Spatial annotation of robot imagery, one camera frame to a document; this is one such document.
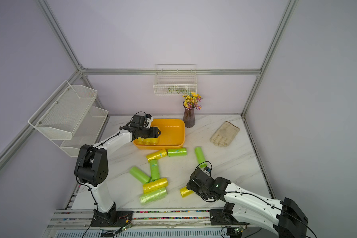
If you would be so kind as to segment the yellow trash bag roll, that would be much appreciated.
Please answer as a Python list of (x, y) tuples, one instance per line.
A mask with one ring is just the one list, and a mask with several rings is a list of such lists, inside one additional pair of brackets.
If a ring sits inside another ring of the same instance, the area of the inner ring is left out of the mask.
[(168, 184), (169, 183), (167, 178), (160, 178), (158, 180), (146, 183), (143, 185), (143, 193), (146, 194), (154, 190), (167, 187)]
[(179, 190), (180, 192), (180, 195), (182, 198), (185, 198), (191, 194), (193, 194), (193, 191), (192, 190), (189, 190), (187, 187), (183, 187)]
[(147, 160), (150, 162), (152, 160), (159, 160), (161, 158), (167, 157), (168, 153), (166, 149), (159, 150), (157, 152), (154, 152), (152, 154), (148, 154), (146, 156)]
[(157, 145), (159, 138), (138, 138), (135, 140), (137, 145)]

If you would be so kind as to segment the orange plastic storage box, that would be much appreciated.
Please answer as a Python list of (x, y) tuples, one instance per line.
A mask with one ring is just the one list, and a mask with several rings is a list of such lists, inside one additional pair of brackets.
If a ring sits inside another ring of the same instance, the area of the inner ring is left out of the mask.
[(136, 140), (133, 144), (140, 150), (161, 150), (182, 148), (185, 142), (185, 125), (179, 119), (154, 119), (152, 127), (161, 131), (159, 142), (156, 145), (143, 145)]

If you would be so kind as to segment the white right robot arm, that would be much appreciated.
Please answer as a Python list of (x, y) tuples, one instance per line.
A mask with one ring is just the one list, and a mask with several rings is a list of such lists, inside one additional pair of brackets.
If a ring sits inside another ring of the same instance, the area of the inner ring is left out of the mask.
[(248, 191), (222, 177), (212, 178), (210, 169), (196, 168), (186, 188), (204, 201), (225, 202), (226, 220), (249, 223), (266, 229), (280, 238), (306, 238), (308, 218), (290, 198), (278, 200)]

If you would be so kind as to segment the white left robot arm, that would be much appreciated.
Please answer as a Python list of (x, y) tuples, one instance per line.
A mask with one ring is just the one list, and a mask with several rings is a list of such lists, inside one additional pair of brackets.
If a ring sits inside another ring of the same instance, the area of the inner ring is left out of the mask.
[(161, 135), (158, 127), (132, 128), (121, 127), (114, 135), (93, 145), (80, 147), (74, 176), (79, 184), (86, 186), (94, 199), (98, 212), (109, 213), (114, 207), (106, 184), (109, 174), (108, 156), (136, 139), (158, 138)]

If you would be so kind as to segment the light green trash bag roll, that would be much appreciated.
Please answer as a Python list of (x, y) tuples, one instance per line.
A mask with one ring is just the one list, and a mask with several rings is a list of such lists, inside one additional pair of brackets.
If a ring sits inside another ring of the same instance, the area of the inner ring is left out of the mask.
[(148, 203), (160, 200), (160, 199), (166, 197), (167, 194), (168, 193), (167, 193), (166, 188), (163, 187), (163, 188), (159, 188), (154, 191), (148, 192), (146, 194), (143, 194), (140, 197), (139, 201), (142, 205), (144, 205), (144, 204), (148, 204)]

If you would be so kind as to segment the purple glass vase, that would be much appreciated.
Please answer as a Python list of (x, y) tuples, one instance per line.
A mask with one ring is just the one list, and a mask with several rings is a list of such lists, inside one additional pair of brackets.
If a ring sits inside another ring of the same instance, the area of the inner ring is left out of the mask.
[(184, 114), (183, 114), (183, 122), (186, 128), (192, 128), (195, 125), (195, 114), (194, 109), (188, 109), (184, 103)]

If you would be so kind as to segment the white mesh lower shelf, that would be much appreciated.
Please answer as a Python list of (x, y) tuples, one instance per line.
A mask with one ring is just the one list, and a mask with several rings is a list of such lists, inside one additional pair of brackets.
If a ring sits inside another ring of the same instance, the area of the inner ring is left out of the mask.
[(60, 149), (70, 157), (77, 157), (81, 146), (95, 144), (107, 116), (107, 110), (91, 107), (72, 140), (64, 140)]

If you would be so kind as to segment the cream work glove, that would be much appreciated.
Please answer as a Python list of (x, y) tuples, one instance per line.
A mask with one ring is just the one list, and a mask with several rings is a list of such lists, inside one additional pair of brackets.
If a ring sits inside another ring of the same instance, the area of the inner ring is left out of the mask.
[(225, 121), (211, 136), (210, 141), (216, 146), (228, 147), (239, 132), (240, 128)]

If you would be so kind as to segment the yellow purple artificial flowers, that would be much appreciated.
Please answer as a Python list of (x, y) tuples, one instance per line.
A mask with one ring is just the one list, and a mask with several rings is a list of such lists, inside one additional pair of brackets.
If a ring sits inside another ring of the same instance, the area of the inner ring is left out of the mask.
[(183, 106), (186, 110), (192, 110), (192, 109), (197, 109), (197, 110), (201, 110), (201, 101), (203, 100), (203, 98), (194, 93), (194, 92), (190, 92), (189, 94), (183, 95), (182, 96), (184, 101), (183, 101)]

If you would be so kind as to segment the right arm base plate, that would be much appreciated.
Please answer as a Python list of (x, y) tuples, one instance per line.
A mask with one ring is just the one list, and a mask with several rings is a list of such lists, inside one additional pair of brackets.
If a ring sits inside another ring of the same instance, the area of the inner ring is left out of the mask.
[(222, 209), (211, 209), (209, 210), (209, 215), (210, 215), (210, 223), (212, 226), (243, 226), (243, 225), (249, 225), (249, 223), (245, 222), (238, 222), (232, 217), (228, 217), (223, 213)]

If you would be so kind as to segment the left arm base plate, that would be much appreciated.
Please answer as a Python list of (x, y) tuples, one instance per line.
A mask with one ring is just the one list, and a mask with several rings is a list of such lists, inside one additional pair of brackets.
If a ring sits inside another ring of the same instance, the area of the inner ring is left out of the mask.
[(132, 211), (114, 210), (109, 213), (102, 213), (94, 209), (91, 227), (124, 227), (131, 223)]

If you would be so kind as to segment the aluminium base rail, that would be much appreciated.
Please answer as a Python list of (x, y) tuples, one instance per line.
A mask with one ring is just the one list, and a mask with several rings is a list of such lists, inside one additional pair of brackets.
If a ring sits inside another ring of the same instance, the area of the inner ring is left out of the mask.
[[(136, 228), (191, 228), (212, 226), (209, 210), (222, 208), (117, 209), (132, 211), (131, 224)], [(88, 228), (93, 209), (56, 210), (47, 230), (82, 230)]]

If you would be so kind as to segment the aluminium corner frame post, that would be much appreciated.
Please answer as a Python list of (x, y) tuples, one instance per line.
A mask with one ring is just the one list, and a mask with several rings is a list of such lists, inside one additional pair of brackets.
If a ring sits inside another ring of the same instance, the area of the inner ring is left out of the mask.
[(279, 21), (279, 24), (275, 30), (275, 34), (273, 36), (273, 39), (269, 45), (269, 48), (267, 50), (267, 53), (265, 55), (262, 65), (261, 65), (260, 73), (256, 77), (255, 83), (252, 87), (252, 90), (249, 94), (247, 102), (246, 102), (244, 109), (241, 113), (241, 117), (243, 119), (245, 119), (247, 117), (248, 111), (249, 111), (249, 109), (252, 105), (252, 102), (258, 92), (259, 86), (261, 85), (261, 83), (264, 79), (264, 76), (267, 72), (270, 62), (272, 61), (272, 59), (274, 57), (274, 54), (279, 46), (279, 43), (282, 39), (282, 36), (286, 30), (288, 23), (296, 9), (297, 4), (298, 4), (298, 0), (290, 0), (290, 1), (288, 1), (287, 5), (285, 7), (284, 13), (283, 13), (283, 15)]

